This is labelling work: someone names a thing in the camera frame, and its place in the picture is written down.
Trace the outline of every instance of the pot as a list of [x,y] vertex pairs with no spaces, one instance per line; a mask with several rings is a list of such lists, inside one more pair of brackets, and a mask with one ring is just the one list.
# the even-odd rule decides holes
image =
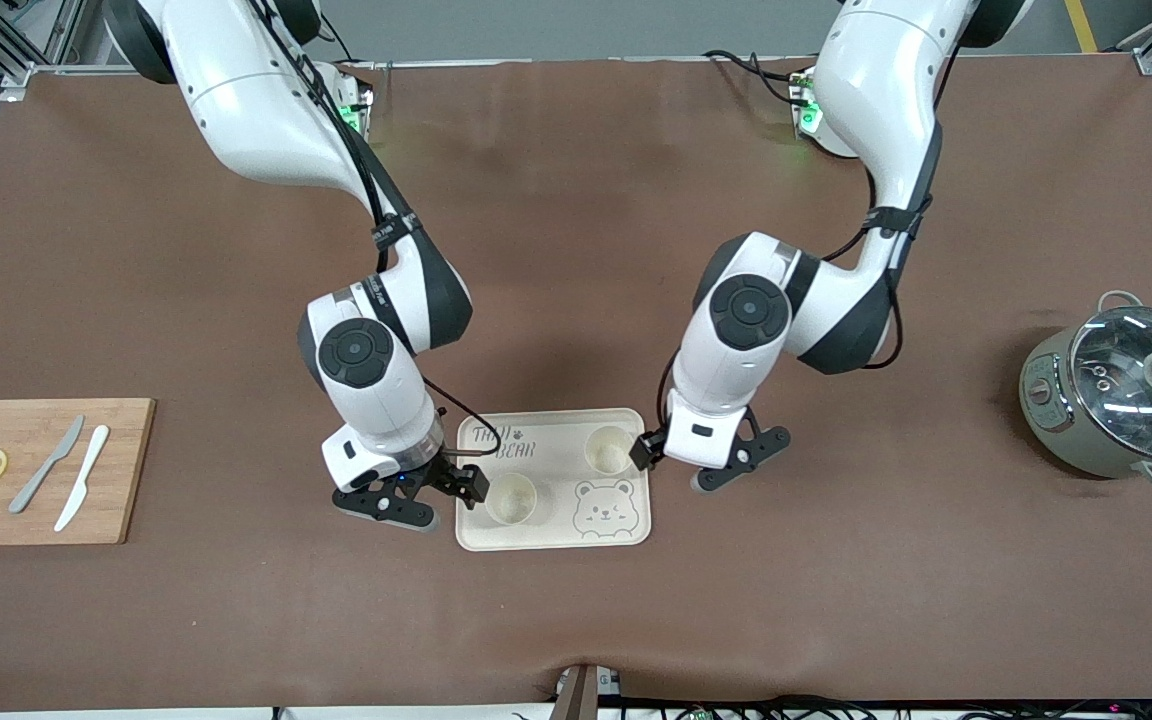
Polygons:
[[[1106,309],[1111,297],[1123,306]],[[1047,338],[1020,373],[1029,427],[1064,462],[1152,480],[1152,306],[1107,291],[1079,327]]]

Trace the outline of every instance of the white robotic arm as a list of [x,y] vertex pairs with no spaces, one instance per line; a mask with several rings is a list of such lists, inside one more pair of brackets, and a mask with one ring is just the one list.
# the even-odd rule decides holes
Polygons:
[[[699,467],[692,482],[699,491],[722,487],[790,442],[785,429],[764,432],[749,411],[781,351],[826,374],[872,363],[931,200],[941,152],[938,74],[957,41],[995,41],[1028,0],[979,6],[990,22],[972,26],[978,0],[847,1],[808,76],[823,114],[810,135],[835,154],[858,156],[869,169],[874,206],[855,238],[861,258],[855,268],[840,268],[828,262],[833,256],[820,259],[758,232],[719,247],[673,361],[666,427],[641,438],[637,465],[672,456]],[[753,425],[753,438],[737,434],[743,420]]]
[[[298,329],[308,370],[344,425],[323,444],[344,511],[422,530],[426,484],[483,501],[488,483],[457,469],[414,356],[454,342],[472,304],[364,138],[340,116],[349,83],[301,50],[319,32],[316,0],[108,0],[106,22],[143,76],[175,83],[215,158],[253,181],[333,187],[374,219],[380,268],[308,304]],[[389,250],[397,256],[385,268]]]

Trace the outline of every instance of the gray knife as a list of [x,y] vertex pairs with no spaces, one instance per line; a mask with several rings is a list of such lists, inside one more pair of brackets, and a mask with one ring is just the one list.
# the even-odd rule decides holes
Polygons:
[[41,464],[41,468],[38,468],[37,473],[33,473],[33,477],[29,478],[29,483],[23,488],[20,488],[17,495],[12,499],[8,511],[17,514],[17,511],[23,511],[29,506],[29,501],[33,500],[33,493],[38,492],[38,486],[41,486],[41,480],[50,473],[51,467],[69,455],[69,450],[73,450],[74,444],[78,441],[78,433],[83,430],[83,420],[82,415],[74,418],[74,424],[69,425],[69,429],[65,432],[65,437],[60,438],[60,445],[56,446],[56,449],[51,452],[51,456]]

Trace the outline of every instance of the cutting board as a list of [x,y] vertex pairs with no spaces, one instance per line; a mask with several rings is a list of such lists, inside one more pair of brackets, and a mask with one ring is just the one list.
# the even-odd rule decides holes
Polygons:
[[[86,419],[73,450],[52,467],[26,509],[10,514],[12,499],[41,468],[78,415]],[[8,456],[8,469],[0,477],[0,544],[123,541],[152,418],[154,401],[147,397],[0,400],[0,450]],[[54,532],[96,425],[109,425],[109,439],[88,476],[88,500],[65,530]]]

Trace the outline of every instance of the brown table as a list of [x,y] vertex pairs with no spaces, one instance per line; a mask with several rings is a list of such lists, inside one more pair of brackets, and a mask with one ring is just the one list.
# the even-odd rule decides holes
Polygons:
[[[867,204],[730,67],[377,79],[476,302],[420,365],[484,411],[649,415],[719,242],[826,252]],[[641,546],[475,555],[435,493],[429,536],[328,502],[294,331],[369,272],[364,211],[234,176],[176,88],[36,77],[0,108],[0,397],[159,409],[124,546],[0,548],[0,710],[525,702],[581,661],[657,696],[1152,697],[1152,487],[1053,464],[1014,397],[1098,293],[1152,302],[1152,78],[967,58],[941,118],[895,366],[782,361],[755,406],[790,449],[715,497],[666,462]]]

